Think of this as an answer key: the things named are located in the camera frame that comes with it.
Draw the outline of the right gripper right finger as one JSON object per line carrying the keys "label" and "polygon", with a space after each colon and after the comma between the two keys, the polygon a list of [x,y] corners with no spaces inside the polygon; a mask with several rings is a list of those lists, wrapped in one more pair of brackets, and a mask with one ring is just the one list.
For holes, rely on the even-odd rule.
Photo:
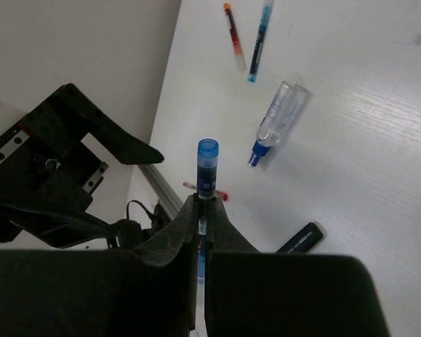
{"label": "right gripper right finger", "polygon": [[204,317],[209,336],[388,336],[372,277],[357,258],[262,253],[209,210]]}

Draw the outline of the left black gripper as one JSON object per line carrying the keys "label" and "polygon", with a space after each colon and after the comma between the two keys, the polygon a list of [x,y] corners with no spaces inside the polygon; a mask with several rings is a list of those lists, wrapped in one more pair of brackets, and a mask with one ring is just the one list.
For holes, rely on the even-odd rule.
{"label": "left black gripper", "polygon": [[74,84],[62,85],[0,136],[0,243],[22,231],[50,246],[108,238],[108,224],[86,213],[109,168],[84,145],[87,134],[121,164],[164,160]]}

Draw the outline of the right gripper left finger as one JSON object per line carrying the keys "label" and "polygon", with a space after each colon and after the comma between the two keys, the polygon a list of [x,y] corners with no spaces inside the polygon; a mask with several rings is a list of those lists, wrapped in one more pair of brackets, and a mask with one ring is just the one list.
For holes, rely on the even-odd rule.
{"label": "right gripper left finger", "polygon": [[197,209],[131,250],[0,250],[0,336],[187,336]]}

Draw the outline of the blue gel pen clear cap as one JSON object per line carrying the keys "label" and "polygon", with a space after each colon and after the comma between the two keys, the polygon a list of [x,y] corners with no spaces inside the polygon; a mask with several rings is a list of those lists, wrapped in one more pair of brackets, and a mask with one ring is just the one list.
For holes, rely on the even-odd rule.
{"label": "blue gel pen clear cap", "polygon": [[199,254],[196,304],[199,308],[204,307],[204,287],[206,274],[206,230],[209,217],[208,210],[216,191],[218,155],[219,144],[216,140],[206,138],[199,141],[197,149],[196,180],[196,191],[199,201]]}

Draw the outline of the red gel pen clear cap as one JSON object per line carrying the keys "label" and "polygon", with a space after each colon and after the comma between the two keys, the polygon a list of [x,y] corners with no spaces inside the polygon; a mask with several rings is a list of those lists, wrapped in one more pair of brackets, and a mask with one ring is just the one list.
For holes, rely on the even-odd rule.
{"label": "red gel pen clear cap", "polygon": [[234,16],[232,14],[232,7],[229,3],[224,3],[223,9],[225,12],[225,17],[227,19],[227,23],[229,27],[229,33],[232,40],[236,66],[237,66],[238,71],[244,72],[246,70],[246,62],[244,59],[243,49],[241,47],[238,31],[235,25]]}

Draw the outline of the blue gel pen teal end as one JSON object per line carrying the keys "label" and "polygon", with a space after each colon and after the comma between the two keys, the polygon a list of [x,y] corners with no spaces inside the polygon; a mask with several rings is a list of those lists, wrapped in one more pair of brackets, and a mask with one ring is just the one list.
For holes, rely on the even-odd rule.
{"label": "blue gel pen teal end", "polygon": [[250,69],[248,73],[248,82],[255,83],[257,79],[258,69],[260,65],[260,58],[262,55],[262,48],[265,42],[265,36],[269,20],[271,18],[274,1],[266,1],[262,7],[262,14],[260,17],[260,24],[258,27],[258,33],[255,40],[255,47],[253,50],[253,57],[250,63]]}

